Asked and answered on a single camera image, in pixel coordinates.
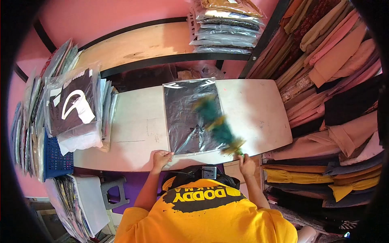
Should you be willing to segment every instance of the yellow t-shirt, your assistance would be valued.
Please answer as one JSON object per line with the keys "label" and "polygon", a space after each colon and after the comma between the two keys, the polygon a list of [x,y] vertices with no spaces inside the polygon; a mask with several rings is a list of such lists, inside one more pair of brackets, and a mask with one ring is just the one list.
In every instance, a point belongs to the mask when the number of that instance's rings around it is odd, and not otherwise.
{"label": "yellow t-shirt", "polygon": [[296,243],[296,228],[273,209],[257,209],[239,190],[200,179],[166,192],[150,212],[127,208],[115,243]]}

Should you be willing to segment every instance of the hand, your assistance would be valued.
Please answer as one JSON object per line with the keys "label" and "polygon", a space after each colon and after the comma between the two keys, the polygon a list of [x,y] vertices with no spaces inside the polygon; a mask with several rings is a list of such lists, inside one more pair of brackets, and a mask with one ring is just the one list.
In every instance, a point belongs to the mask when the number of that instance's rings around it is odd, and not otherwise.
{"label": "hand", "polygon": [[255,171],[255,162],[250,158],[248,154],[244,154],[244,159],[241,155],[238,155],[239,158],[239,169],[243,177],[254,176]]}
{"label": "hand", "polygon": [[165,150],[159,150],[155,152],[153,156],[153,171],[160,173],[162,168],[167,165],[168,162],[172,161],[174,152],[168,152]]}

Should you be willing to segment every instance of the purple floor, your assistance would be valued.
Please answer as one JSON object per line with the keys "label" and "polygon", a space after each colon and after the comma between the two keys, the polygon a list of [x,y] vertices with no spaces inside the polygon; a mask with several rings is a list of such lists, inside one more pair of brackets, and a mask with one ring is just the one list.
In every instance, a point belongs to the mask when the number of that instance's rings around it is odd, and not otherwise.
{"label": "purple floor", "polygon": [[[217,167],[219,168],[219,170],[224,172],[223,164],[218,164]],[[161,176],[159,177],[158,192],[160,192],[161,190],[162,180],[167,173],[168,171],[163,171],[161,173]],[[130,203],[114,208],[112,210],[114,213],[120,213],[120,214],[123,214],[126,208],[130,208],[134,206],[135,199],[137,198],[140,190],[142,189],[144,183],[146,182],[147,176],[149,175],[148,172],[108,172],[108,171],[106,171],[104,174],[109,177],[119,177],[122,175],[127,180],[126,183],[123,184],[123,187],[124,187],[124,194],[126,196],[126,199],[129,199]],[[114,201],[113,198],[119,198],[119,188],[114,187],[109,189],[108,195],[111,197],[113,201]]]}

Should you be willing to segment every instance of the stack of packaged clothes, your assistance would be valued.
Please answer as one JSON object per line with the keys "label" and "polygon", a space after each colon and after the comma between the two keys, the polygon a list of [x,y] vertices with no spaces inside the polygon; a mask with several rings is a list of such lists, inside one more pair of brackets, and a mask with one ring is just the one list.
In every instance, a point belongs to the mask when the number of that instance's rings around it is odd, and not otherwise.
{"label": "stack of packaged clothes", "polygon": [[47,79],[71,71],[77,64],[81,51],[73,40],[67,40],[52,53],[40,74],[30,74],[24,99],[16,107],[11,127],[10,148],[14,163],[23,173],[43,181],[44,157],[44,87]]}
{"label": "stack of packaged clothes", "polygon": [[265,28],[250,0],[192,0],[188,15],[193,52],[250,54]]}

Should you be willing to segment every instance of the blue plastic basket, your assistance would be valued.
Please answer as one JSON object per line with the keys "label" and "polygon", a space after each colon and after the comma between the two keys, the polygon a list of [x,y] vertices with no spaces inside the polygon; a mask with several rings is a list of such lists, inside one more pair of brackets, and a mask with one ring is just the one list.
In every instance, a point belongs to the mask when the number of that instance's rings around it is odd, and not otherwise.
{"label": "blue plastic basket", "polygon": [[49,138],[45,132],[43,181],[73,173],[73,153],[62,156],[56,137]]}

